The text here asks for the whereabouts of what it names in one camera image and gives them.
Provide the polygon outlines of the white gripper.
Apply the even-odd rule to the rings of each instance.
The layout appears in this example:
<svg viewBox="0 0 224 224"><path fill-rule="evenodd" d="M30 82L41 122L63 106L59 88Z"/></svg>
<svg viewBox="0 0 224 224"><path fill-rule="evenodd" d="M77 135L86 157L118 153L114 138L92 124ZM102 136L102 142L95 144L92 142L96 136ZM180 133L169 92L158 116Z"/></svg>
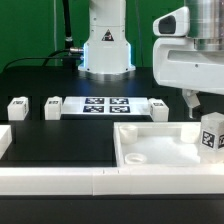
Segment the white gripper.
<svg viewBox="0 0 224 224"><path fill-rule="evenodd" d="M189 117L197 91L224 95L224 6L184 6L153 23L153 74L158 84L181 88Z"/></svg>

